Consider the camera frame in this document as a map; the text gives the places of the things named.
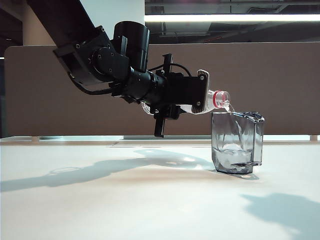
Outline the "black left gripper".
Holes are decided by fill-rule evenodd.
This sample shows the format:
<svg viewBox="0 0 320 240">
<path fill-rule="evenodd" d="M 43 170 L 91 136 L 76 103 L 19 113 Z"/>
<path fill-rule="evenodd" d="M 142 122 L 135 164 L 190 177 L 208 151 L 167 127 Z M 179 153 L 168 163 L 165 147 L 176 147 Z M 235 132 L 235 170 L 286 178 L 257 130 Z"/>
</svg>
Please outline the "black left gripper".
<svg viewBox="0 0 320 240">
<path fill-rule="evenodd" d="M 204 114 L 208 110 L 210 74 L 199 69 L 197 77 L 192 77 L 182 88 L 184 97 L 183 104 L 176 104 L 174 101 L 176 94 L 175 82 L 182 76 L 181 73 L 170 72 L 165 75 L 165 86 L 160 95 L 160 102 L 152 106 L 153 118 L 155 119 L 154 136 L 163 138 L 166 119 L 177 120 L 180 113 Z"/>
</svg>

